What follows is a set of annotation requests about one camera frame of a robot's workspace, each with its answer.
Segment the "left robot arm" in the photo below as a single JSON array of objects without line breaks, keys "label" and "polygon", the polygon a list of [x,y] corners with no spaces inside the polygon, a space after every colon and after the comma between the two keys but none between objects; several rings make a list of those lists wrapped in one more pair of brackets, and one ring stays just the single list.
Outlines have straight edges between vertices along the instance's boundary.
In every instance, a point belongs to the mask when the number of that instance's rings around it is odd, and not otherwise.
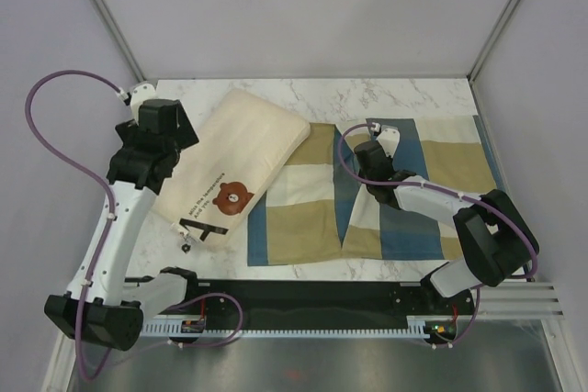
[{"label": "left robot arm", "polygon": [[141,226],[171,177],[182,150],[198,136],[177,100],[148,99],[137,117],[116,126],[122,146],[111,158],[107,198],[85,258],[64,294],[48,296],[45,315],[69,338],[127,351],[143,323],[174,307],[196,310],[198,277],[165,267],[157,276],[129,276]]}]

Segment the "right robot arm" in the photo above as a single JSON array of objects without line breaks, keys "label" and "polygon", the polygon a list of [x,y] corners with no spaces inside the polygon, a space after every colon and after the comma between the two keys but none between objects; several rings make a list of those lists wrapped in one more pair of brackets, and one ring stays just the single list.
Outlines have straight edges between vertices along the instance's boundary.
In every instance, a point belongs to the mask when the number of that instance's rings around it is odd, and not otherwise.
[{"label": "right robot arm", "polygon": [[496,287],[527,264],[537,267],[537,241],[505,192],[460,193],[396,170],[375,140],[359,144],[354,154],[358,181],[380,204],[430,218],[458,235],[462,256],[430,273],[429,285],[420,290],[421,305],[428,312],[443,312],[467,289]]}]

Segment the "blue beige checked pillowcase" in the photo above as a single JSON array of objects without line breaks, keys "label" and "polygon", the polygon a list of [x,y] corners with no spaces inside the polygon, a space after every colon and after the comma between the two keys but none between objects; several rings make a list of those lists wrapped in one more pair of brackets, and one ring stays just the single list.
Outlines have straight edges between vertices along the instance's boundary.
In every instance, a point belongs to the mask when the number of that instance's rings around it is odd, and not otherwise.
[{"label": "blue beige checked pillowcase", "polygon": [[[478,117],[400,118],[384,123],[400,132],[395,167],[464,192],[485,194],[499,187]],[[249,214],[249,265],[461,257],[453,228],[381,205],[347,173],[358,169],[353,149],[368,138],[360,120],[311,124],[310,136]]]}]

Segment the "cream bear print pillow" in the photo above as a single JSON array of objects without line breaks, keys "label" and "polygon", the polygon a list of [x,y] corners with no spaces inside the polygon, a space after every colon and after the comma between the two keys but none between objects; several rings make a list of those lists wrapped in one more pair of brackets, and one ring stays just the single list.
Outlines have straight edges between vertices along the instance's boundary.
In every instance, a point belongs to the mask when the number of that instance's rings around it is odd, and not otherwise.
[{"label": "cream bear print pillow", "polygon": [[224,247],[310,132],[305,118],[231,90],[182,151],[153,212],[210,250]]}]

